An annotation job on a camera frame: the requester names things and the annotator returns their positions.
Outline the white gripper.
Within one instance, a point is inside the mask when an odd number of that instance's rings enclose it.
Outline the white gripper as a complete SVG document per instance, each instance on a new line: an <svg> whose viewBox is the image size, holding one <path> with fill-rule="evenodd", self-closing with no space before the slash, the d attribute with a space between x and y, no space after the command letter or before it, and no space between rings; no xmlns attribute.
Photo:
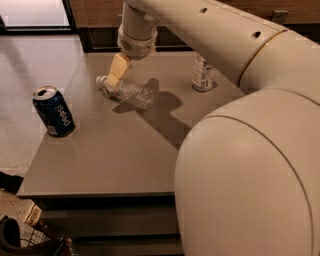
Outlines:
<svg viewBox="0 0 320 256"><path fill-rule="evenodd" d="M118 29L117 44L122 53L117 53L112 61L106 80L106 88L115 91L119 82L130 69L131 59L141 60L155 51L155 42L158 33L155 32L150 39L138 40L127 35L123 28Z"/></svg>

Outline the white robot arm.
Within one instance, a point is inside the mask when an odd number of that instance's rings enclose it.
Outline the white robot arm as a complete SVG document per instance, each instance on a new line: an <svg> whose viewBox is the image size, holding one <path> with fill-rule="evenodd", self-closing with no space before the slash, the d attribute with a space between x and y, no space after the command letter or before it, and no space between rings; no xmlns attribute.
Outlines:
<svg viewBox="0 0 320 256"><path fill-rule="evenodd" d="M217 0L123 0L118 43L165 25L243 92L185 138L175 201L185 256L319 256L319 47Z"/></svg>

